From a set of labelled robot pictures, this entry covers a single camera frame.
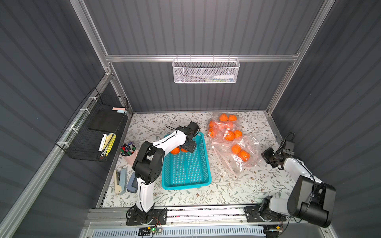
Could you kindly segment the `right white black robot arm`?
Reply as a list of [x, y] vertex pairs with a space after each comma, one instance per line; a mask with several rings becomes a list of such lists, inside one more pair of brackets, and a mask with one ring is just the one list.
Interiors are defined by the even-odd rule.
[[265, 222], [280, 216], [296, 218], [323, 228], [330, 226], [333, 217], [336, 189], [317, 178], [294, 152], [295, 133], [288, 133], [277, 150], [269, 148], [261, 156], [274, 169], [286, 171], [295, 181], [287, 199], [267, 196], [259, 215]]

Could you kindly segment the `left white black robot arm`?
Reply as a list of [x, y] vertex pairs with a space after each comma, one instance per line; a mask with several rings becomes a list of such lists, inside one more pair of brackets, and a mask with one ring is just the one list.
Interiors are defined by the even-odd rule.
[[154, 183], [162, 172], [164, 158], [174, 149], [185, 149], [193, 153], [196, 142], [193, 138], [199, 133], [200, 127], [195, 122], [190, 122], [185, 127], [177, 127], [173, 132], [156, 142], [145, 141], [139, 149], [133, 163], [133, 171], [137, 179], [138, 212], [148, 215], [154, 207]]

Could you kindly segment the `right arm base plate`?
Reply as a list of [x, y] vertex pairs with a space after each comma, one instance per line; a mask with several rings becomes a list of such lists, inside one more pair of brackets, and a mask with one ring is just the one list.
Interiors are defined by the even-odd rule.
[[246, 206], [244, 207], [244, 214], [248, 223], [255, 222], [286, 222], [287, 217], [274, 213], [271, 210], [262, 211], [260, 205]]

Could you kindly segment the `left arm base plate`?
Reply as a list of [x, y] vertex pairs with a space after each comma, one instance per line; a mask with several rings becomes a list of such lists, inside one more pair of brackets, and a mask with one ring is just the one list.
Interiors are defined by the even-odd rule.
[[150, 209], [147, 213], [140, 211], [137, 207], [132, 207], [126, 213], [127, 226], [140, 225], [166, 225], [167, 223], [167, 208]]

